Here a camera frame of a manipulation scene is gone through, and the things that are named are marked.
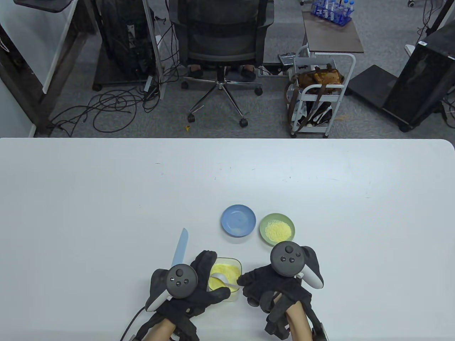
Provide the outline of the person's left hand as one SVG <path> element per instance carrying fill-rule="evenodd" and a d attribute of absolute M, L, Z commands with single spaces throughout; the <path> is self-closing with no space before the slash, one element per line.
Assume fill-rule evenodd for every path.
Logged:
<path fill-rule="evenodd" d="M 205 312 L 211 306 L 223 302 L 231 296 L 231 290 L 222 286 L 208 291 L 211 269 L 217 260 L 215 251 L 204 250 L 190 264 L 178 264 L 170 270 L 157 269 L 151 277 L 149 298 L 146 301 L 147 312 L 156 312 L 176 324 L 184 318 L 192 318 Z M 177 288 L 177 283 L 187 286 L 184 281 L 189 277 L 189 287 L 193 289 L 187 297 L 171 297 L 166 293 L 168 287 Z"/>

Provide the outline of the person's right hand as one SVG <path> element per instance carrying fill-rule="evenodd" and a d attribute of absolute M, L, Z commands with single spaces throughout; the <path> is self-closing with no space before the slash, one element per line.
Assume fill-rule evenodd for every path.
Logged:
<path fill-rule="evenodd" d="M 239 276 L 237 284 L 243 287 L 247 302 L 260 307 L 265 313 L 271 313 L 274 300 L 281 294 L 285 306 L 301 302 L 304 312 L 312 312 L 312 294 L 302 287 L 302 281 L 295 277 L 278 274 L 271 265 L 256 268 Z"/>

